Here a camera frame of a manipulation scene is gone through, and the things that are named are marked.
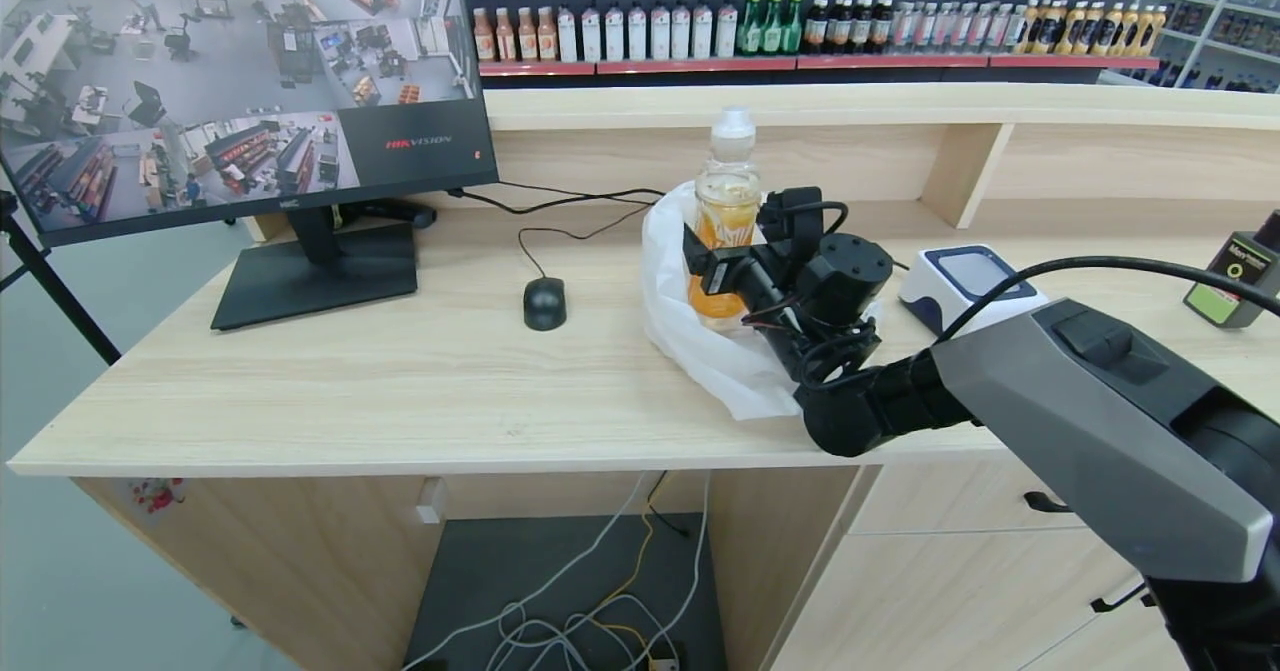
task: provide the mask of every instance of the desk drawer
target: desk drawer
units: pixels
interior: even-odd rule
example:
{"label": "desk drawer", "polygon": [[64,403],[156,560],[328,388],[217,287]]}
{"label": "desk drawer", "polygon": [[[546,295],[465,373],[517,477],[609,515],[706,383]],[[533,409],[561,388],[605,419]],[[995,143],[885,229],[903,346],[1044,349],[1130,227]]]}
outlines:
{"label": "desk drawer", "polygon": [[991,531],[1083,526],[1070,512],[1037,511],[1024,494],[1057,502],[1011,455],[1007,460],[883,466],[851,534]]}

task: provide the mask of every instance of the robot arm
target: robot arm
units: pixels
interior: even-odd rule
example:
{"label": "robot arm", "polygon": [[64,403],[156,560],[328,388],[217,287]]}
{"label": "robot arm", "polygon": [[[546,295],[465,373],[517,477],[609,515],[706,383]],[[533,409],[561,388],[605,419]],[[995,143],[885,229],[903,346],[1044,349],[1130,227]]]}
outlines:
{"label": "robot arm", "polygon": [[858,316],[887,255],[847,234],[788,243],[772,225],[787,193],[762,209],[768,245],[712,251],[687,232],[685,256],[704,291],[744,298],[823,451],[987,425],[1143,575],[1192,671],[1280,670],[1280,425],[1070,298],[861,369],[879,339]]}

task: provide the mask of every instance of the yellow cable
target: yellow cable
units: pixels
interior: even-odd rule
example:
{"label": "yellow cable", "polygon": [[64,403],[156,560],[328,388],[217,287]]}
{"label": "yellow cable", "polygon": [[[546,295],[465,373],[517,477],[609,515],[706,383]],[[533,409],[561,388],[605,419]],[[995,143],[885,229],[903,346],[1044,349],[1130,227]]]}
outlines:
{"label": "yellow cable", "polygon": [[[600,602],[602,606],[604,603],[612,602],[614,598],[618,597],[618,594],[626,592],[631,584],[635,584],[636,576],[640,575],[640,565],[644,562],[644,552],[649,548],[649,539],[653,538],[653,524],[649,521],[649,513],[655,512],[653,510],[653,502],[658,501],[658,497],[662,496],[662,489],[663,487],[667,485],[668,478],[671,478],[669,473],[666,476],[663,476],[662,480],[658,481],[658,485],[653,488],[653,493],[649,494],[648,499],[645,499],[645,511],[640,512],[640,521],[644,521],[645,535],[644,535],[644,543],[640,544],[640,553],[636,553],[636,565],[635,570],[631,571],[631,578],[627,579],[621,586],[618,586],[617,590],[604,597],[604,601]],[[649,642],[645,640],[644,635],[640,631],[632,629],[631,626],[623,626],[622,624],[600,624],[595,618],[591,618],[591,622],[602,629],[631,631],[631,634],[635,635],[635,638],[640,639],[641,649],[649,648]],[[645,653],[645,658],[653,661],[653,657],[650,657],[648,653]]]}

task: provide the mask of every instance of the hikvision logo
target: hikvision logo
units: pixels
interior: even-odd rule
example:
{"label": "hikvision logo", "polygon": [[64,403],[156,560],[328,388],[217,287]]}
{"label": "hikvision logo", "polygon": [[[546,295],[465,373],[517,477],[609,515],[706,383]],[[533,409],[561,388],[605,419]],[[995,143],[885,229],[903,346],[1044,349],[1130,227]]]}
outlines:
{"label": "hikvision logo", "polygon": [[388,141],[388,149],[415,149],[417,146],[435,146],[435,143],[449,143],[453,141],[452,134],[426,134],[422,138],[398,138],[396,141]]}

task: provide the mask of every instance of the green glass bottle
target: green glass bottle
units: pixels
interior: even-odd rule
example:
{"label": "green glass bottle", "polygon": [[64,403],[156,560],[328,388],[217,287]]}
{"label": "green glass bottle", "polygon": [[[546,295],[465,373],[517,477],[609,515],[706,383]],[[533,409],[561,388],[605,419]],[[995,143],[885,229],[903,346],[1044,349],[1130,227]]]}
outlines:
{"label": "green glass bottle", "polygon": [[769,0],[769,10],[764,14],[764,32],[760,36],[760,51],[765,56],[777,56],[782,51],[782,0]]}
{"label": "green glass bottle", "polygon": [[755,18],[758,12],[755,0],[746,0],[742,5],[742,14],[737,18],[737,32],[733,35],[733,46],[737,49],[740,56],[746,51],[746,27],[751,24],[751,19]]}
{"label": "green glass bottle", "polygon": [[760,23],[760,0],[751,0],[751,10],[748,13],[746,33],[742,36],[742,55],[755,56],[760,51],[760,42],[764,41],[764,24]]}
{"label": "green glass bottle", "polygon": [[804,0],[787,0],[787,20],[782,27],[782,53],[795,56],[800,53],[800,37],[804,35],[804,12],[800,10]]}

